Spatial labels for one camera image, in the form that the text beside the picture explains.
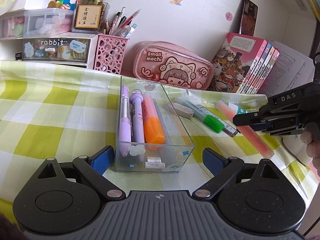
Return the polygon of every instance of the pink pencil case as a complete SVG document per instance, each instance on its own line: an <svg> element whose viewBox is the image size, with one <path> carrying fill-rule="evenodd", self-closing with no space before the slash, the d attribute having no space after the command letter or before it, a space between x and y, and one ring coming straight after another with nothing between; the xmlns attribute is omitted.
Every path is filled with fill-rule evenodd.
<svg viewBox="0 0 320 240"><path fill-rule="evenodd" d="M143 41L134 54L133 73L137 78L188 89L206 90L210 85L212 64L176 44Z"/></svg>

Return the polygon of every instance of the comic book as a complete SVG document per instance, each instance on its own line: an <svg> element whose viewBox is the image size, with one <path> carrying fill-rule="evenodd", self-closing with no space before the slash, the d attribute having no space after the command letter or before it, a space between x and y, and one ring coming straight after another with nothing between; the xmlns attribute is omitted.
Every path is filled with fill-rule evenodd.
<svg viewBox="0 0 320 240"><path fill-rule="evenodd" d="M214 74L207 90L240 93L267 44L264 39L229 33L212 60Z"/></svg>
<svg viewBox="0 0 320 240"><path fill-rule="evenodd" d="M260 71L257 73L256 75L256 79L253 81L253 83L250 85L250 87L247 89L247 94L250 94L252 92L252 90L254 89L254 87L257 85L257 83L259 82L259 79L261 78L261 76L263 75L263 73L266 71L266 68L271 60L271 57L273 56L275 52L275 48L271 47L268 56L266 57L262 68L260 69Z"/></svg>
<svg viewBox="0 0 320 240"><path fill-rule="evenodd" d="M242 90L242 93L248 93L249 94L248 89L250 88L250 86L255 81L258 72L261 70L261 67L265 63L265 60L266 60L266 58L267 58L267 56L268 56L268 54L270 52L270 49L271 49L271 44L268 43L266 48L265 48L265 50L264 50L264 52L263 52L263 54L262 54L262 56L261 56L261 58L260 58L260 60L259 60L259 62L258 62L258 64L254 68L254 70L253 70L253 72L252 72L247 84L244 86L244 89Z"/></svg>
<svg viewBox="0 0 320 240"><path fill-rule="evenodd" d="M258 90L261 88L263 82L266 80L267 76L269 75L272 67L275 65L275 62L278 59L279 55L280 55L279 51L275 50L265 72L262 74L262 77L260 78L258 84L253 89L252 94L256 94L258 92Z"/></svg>

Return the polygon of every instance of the hand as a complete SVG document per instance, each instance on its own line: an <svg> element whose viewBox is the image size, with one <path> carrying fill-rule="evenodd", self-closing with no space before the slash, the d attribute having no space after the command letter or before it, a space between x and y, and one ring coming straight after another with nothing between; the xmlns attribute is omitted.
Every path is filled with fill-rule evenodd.
<svg viewBox="0 0 320 240"><path fill-rule="evenodd" d="M313 158L312 164L318 170L320 176L320 141L313 141L312 133L304 131L300 137L301 141L307 145L307 154Z"/></svg>

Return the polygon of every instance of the green cap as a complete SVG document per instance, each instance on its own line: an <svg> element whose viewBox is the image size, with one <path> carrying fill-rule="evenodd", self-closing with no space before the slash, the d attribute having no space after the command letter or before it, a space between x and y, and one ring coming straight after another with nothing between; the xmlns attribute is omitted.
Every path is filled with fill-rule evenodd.
<svg viewBox="0 0 320 240"><path fill-rule="evenodd" d="M209 114L204 118L203 123L209 126L216 133L221 133L224 129L224 124Z"/></svg>

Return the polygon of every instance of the yellow green checkered cloth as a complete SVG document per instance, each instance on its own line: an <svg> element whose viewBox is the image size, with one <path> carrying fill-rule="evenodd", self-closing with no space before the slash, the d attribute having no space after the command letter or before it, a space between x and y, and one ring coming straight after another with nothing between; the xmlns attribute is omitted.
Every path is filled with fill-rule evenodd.
<svg viewBox="0 0 320 240"><path fill-rule="evenodd" d="M91 156L105 145L115 145L116 104L120 76L71 66L19 61L0 62L0 212L14 221L12 201L30 176L48 157L69 162ZM171 99L186 96L221 115L214 102L223 100L256 110L266 104L263 95L240 95L165 86ZM257 163L262 156L241 134L231 138L216 134L199 122L182 118L195 149L178 174L115 173L104 176L126 193L130 190L190 192L212 175L202 163L202 151L238 156ZM301 194L307 206L318 181L276 139L261 137L276 153L276 165Z"/></svg>

